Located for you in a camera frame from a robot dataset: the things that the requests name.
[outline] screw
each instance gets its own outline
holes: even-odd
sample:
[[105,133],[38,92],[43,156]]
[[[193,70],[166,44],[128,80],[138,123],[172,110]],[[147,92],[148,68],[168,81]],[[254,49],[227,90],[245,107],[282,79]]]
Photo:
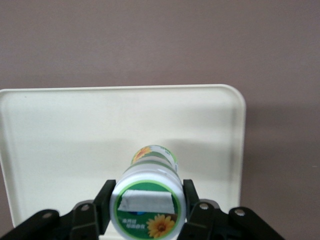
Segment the screw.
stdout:
[[245,211],[243,211],[242,209],[236,209],[234,212],[240,217],[243,217],[244,215],[246,215]]
[[89,205],[85,204],[81,207],[81,211],[87,211],[89,208],[90,208]]
[[201,208],[201,209],[203,209],[203,210],[207,210],[208,208],[209,208],[209,206],[208,206],[208,204],[206,204],[206,203],[201,203],[200,205],[199,205],[199,207]]
[[43,219],[48,219],[48,218],[50,218],[51,216],[52,216],[52,213],[51,213],[51,212],[47,212],[47,213],[45,213],[45,214],[42,215],[42,218],[43,218]]

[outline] green label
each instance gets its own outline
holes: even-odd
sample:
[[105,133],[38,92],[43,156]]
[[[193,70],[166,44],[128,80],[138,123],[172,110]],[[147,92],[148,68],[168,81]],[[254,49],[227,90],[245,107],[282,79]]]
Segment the green label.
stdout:
[[165,147],[159,145],[149,145],[141,148],[132,158],[131,164],[147,157],[157,157],[165,160],[171,167],[177,171],[176,157]]
[[[150,193],[150,196],[138,196],[140,193]],[[170,202],[172,205],[169,208],[165,206],[167,209],[164,212],[153,211],[161,209],[159,202],[166,205],[170,205]],[[114,212],[118,225],[130,237],[141,240],[161,239],[175,229],[176,223],[180,220],[180,207],[177,196],[167,186],[156,181],[138,181],[120,192]],[[138,208],[139,211],[125,208]]]

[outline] cylindrical container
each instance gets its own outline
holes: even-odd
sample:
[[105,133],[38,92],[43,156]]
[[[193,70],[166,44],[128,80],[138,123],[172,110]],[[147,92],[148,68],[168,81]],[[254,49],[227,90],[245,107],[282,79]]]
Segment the cylindrical container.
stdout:
[[111,221],[125,239],[169,240],[180,232],[186,201],[177,168],[162,146],[146,146],[134,155],[110,199]]

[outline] sunflower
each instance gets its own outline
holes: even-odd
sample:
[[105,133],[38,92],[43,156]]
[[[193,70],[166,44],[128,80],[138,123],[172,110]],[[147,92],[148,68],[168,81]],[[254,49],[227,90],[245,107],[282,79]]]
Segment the sunflower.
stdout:
[[149,146],[145,146],[141,148],[133,157],[132,163],[134,164],[136,161],[138,161],[140,158],[142,158],[144,155],[151,153],[151,148]]
[[156,239],[169,233],[174,227],[175,222],[171,220],[171,216],[165,217],[163,214],[158,214],[154,217],[154,220],[149,219],[146,224],[148,225],[147,228],[149,229],[149,236]]

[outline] white plastic board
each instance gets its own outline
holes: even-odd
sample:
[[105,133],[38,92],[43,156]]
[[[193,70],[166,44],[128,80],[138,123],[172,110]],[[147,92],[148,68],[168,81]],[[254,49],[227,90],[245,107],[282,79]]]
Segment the white plastic board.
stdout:
[[[245,111],[242,95],[223,84],[1,90],[13,225],[94,199],[154,144],[176,155],[180,178],[192,179],[200,198],[227,212],[240,202]],[[121,239],[112,226],[105,236]]]

